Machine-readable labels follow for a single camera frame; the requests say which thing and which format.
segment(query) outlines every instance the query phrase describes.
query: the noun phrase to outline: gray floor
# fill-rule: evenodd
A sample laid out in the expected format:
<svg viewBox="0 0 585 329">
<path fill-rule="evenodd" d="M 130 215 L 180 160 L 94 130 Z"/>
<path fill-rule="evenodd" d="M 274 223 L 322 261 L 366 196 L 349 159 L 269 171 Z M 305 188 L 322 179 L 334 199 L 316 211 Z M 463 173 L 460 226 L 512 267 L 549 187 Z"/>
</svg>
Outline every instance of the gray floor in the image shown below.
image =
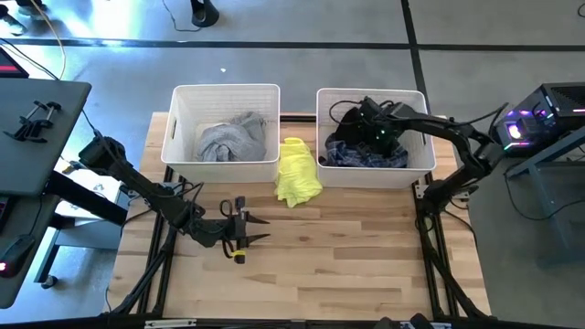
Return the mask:
<svg viewBox="0 0 585 329">
<path fill-rule="evenodd" d="M 166 0 L 177 24 L 188 24 L 184 1 Z M 197 33 L 172 29 L 159 1 L 46 1 L 63 37 L 140 40 L 295 41 L 404 43 L 399 0 L 216 0 L 222 18 Z M 585 19 L 580 0 L 410 0 L 420 43 L 582 45 Z M 13 3 L 6 3 L 15 8 Z M 52 38 L 40 22 L 16 16 L 31 27 L 26 37 Z M 543 24 L 552 20 L 555 24 Z M 60 70 L 56 47 L 21 46 L 53 72 Z M 66 80 L 93 85 L 86 111 L 104 134 L 125 146 L 138 164 L 153 111 L 167 111 L 175 86 L 198 83 L 276 83 L 283 111 L 314 111 L 323 87 L 416 89 L 410 52 L 362 49 L 262 48 L 66 48 Z M 518 103 L 542 82 L 585 80 L 585 54 L 579 52 L 423 51 L 421 64 L 431 110 L 463 121 Z M 44 73 L 17 59 L 32 77 Z M 485 128 L 487 122 L 478 124 Z M 91 138 L 79 121 L 65 150 L 75 158 Z M 505 194 L 502 168 L 481 183 L 471 202 L 479 254 L 494 315 L 513 321 L 582 327 L 585 291 L 582 264 L 544 271 L 536 265 L 547 246 L 547 227 L 516 215 Z M 531 186 L 515 183 L 517 203 L 528 206 Z M 62 280 L 43 291 L 31 269 L 15 306 L 0 311 L 0 322 L 89 316 L 101 312 L 112 275 L 114 254 L 63 249 L 52 274 Z M 43 309 L 28 313 L 29 304 Z"/>
</svg>

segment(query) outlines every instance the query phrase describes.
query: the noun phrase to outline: gray cloth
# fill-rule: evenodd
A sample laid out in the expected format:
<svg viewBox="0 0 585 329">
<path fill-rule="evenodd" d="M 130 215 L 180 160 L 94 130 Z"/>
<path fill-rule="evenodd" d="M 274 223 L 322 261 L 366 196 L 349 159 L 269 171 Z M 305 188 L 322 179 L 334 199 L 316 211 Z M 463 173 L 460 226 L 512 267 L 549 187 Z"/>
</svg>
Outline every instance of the gray cloth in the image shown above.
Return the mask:
<svg viewBox="0 0 585 329">
<path fill-rule="evenodd" d="M 264 120 L 254 112 L 207 128 L 197 147 L 197 159 L 202 162 L 262 161 L 265 155 Z"/>
</svg>

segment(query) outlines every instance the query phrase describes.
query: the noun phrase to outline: wooden table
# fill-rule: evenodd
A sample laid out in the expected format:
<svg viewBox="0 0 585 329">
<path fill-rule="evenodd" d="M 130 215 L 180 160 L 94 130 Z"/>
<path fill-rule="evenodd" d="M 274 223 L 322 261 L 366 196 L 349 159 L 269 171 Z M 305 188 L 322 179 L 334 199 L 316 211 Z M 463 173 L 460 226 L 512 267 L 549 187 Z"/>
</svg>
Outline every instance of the wooden table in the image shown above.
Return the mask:
<svg viewBox="0 0 585 329">
<path fill-rule="evenodd" d="M 167 113 L 155 113 L 141 173 L 162 181 L 161 147 Z M 314 123 L 283 123 L 281 137 L 300 137 L 314 149 Z M 450 143 L 435 139 L 435 178 L 455 167 Z M 271 233 L 248 250 L 247 263 L 227 260 L 221 244 L 204 249 L 179 236 L 166 295 L 165 317 L 378 320 L 431 316 L 420 238 L 414 228 L 414 201 L 407 190 L 326 188 L 305 205 L 289 209 L 273 194 L 274 184 L 206 184 L 197 202 L 206 218 L 221 218 L 219 201 L 245 196 L 250 213 L 271 222 L 250 224 L 250 234 Z M 135 202 L 129 216 L 146 209 Z M 468 220 L 467 212 L 450 207 Z M 154 214 L 129 223 L 116 259 L 113 307 L 144 272 Z M 473 236 L 442 216 L 452 272 L 478 308 L 489 313 Z M 153 307 L 158 277 L 151 289 Z M 441 306 L 447 310 L 438 280 Z"/>
</svg>

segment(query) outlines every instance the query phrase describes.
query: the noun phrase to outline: white laundry basket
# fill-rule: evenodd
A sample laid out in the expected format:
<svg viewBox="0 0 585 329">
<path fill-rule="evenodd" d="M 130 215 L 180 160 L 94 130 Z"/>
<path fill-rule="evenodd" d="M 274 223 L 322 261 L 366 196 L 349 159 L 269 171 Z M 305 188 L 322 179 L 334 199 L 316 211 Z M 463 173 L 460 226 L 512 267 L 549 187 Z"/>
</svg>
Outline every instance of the white laundry basket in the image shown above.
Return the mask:
<svg viewBox="0 0 585 329">
<path fill-rule="evenodd" d="M 273 84 L 178 86 L 173 91 L 162 160 L 187 180 L 206 183 L 273 182 L 278 174 L 281 90 Z M 206 128 L 249 112 L 266 122 L 266 156 L 258 162 L 197 160 Z"/>
<path fill-rule="evenodd" d="M 317 92 L 317 155 L 327 157 L 325 140 L 337 129 L 337 123 L 331 120 L 329 108 L 337 101 L 362 101 L 369 96 L 377 103 L 391 100 L 402 101 L 415 111 L 428 113 L 424 95 L 413 90 L 358 90 L 326 88 Z M 341 121 L 344 114 L 355 105 L 338 104 L 333 108 L 333 116 Z M 422 134 L 406 131 L 399 137 L 399 142 L 409 152 L 407 168 L 351 168 L 332 167 L 318 164 L 317 173 L 323 186 L 328 187 L 364 187 L 364 188 L 406 188 L 435 168 L 435 153 L 432 139 Z"/>
</svg>

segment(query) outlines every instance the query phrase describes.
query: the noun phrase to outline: black desk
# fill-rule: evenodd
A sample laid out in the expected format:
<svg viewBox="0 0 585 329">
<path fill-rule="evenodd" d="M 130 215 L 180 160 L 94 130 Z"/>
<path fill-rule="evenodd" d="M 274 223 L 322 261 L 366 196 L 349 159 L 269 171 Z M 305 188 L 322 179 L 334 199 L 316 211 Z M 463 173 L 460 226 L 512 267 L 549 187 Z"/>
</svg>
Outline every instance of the black desk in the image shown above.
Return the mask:
<svg viewBox="0 0 585 329">
<path fill-rule="evenodd" d="M 61 198 L 116 224 L 125 220 L 123 208 L 53 171 L 90 88 L 85 82 L 0 79 L 0 132 L 15 132 L 20 126 L 18 117 L 26 116 L 33 109 L 33 101 L 55 101 L 62 107 L 61 112 L 51 117 L 54 126 L 40 135 L 48 140 L 47 143 L 19 142 L 0 133 L 0 194 L 11 196 L 15 202 L 0 231 L 0 252 L 4 252 L 16 236 L 28 234 L 33 226 L 32 235 L 36 239 L 23 269 L 13 278 L 0 278 L 0 308 L 14 303 Z M 40 110 L 31 120 L 46 116 L 47 113 Z"/>
</svg>

